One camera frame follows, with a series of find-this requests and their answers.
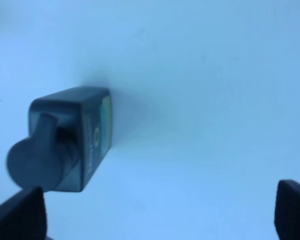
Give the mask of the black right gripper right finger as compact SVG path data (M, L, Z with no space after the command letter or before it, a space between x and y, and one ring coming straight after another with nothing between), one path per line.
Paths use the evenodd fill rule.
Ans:
M300 240L300 183L278 182L274 226L280 240Z

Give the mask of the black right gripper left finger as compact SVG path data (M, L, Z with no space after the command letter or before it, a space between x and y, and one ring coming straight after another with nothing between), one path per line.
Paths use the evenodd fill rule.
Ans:
M47 213L41 187L23 189L0 205L0 240L45 240Z

